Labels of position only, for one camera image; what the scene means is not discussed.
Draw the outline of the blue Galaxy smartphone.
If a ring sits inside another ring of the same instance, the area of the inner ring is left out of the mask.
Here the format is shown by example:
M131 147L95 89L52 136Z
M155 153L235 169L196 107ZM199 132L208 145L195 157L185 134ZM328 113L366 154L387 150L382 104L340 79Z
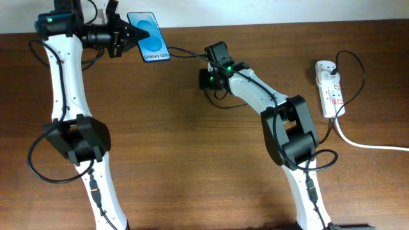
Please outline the blue Galaxy smartphone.
M138 41L139 51L145 63L171 59L156 17L152 12L130 12L127 13L127 18L131 25L150 34L149 37Z

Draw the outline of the white power strip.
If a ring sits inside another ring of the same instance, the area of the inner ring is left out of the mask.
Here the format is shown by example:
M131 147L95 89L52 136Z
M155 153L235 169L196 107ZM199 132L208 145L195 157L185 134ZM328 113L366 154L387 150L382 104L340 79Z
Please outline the white power strip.
M340 82L339 84L323 85L319 79L322 71L333 72L335 68L336 64L331 61L318 61L315 64L316 83L319 89L323 116L325 118L334 118L338 110L341 110L338 116L342 116L345 113L345 109L341 108L344 105L344 100L341 93Z

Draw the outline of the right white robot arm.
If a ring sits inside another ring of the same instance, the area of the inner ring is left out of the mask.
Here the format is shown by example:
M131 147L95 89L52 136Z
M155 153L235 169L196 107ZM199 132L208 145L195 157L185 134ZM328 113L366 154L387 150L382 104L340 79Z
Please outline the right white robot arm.
M318 185L319 138L306 101L276 92L244 62L234 62L225 42L204 48L208 68L199 74L202 90L224 89L244 100L261 118L265 146L282 167L295 200L299 229L334 229Z

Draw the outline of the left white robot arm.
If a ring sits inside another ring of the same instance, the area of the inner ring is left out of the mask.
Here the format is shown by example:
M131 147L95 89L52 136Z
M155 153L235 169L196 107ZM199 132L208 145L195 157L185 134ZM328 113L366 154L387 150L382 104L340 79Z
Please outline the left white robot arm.
M137 46L149 32L125 22L116 12L118 2L109 1L105 24L88 24L80 1L55 1L54 10L38 16L35 23L38 43L47 53L52 79L51 123L29 148L30 170L41 180L53 184L82 180L89 197L97 229L129 229L112 182L109 168L111 136L106 124L92 117L82 77L82 52L99 49L110 58ZM55 180L40 174L33 165L35 146L47 141L72 165L78 174Z

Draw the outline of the white USB charger adapter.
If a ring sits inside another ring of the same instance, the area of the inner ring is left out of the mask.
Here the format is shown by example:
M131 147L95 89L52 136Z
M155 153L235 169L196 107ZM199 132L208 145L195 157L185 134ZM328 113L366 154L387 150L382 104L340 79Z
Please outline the white USB charger adapter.
M336 73L332 73L330 71L322 71L319 76L320 82L323 85L333 85L339 84L340 82L340 75Z

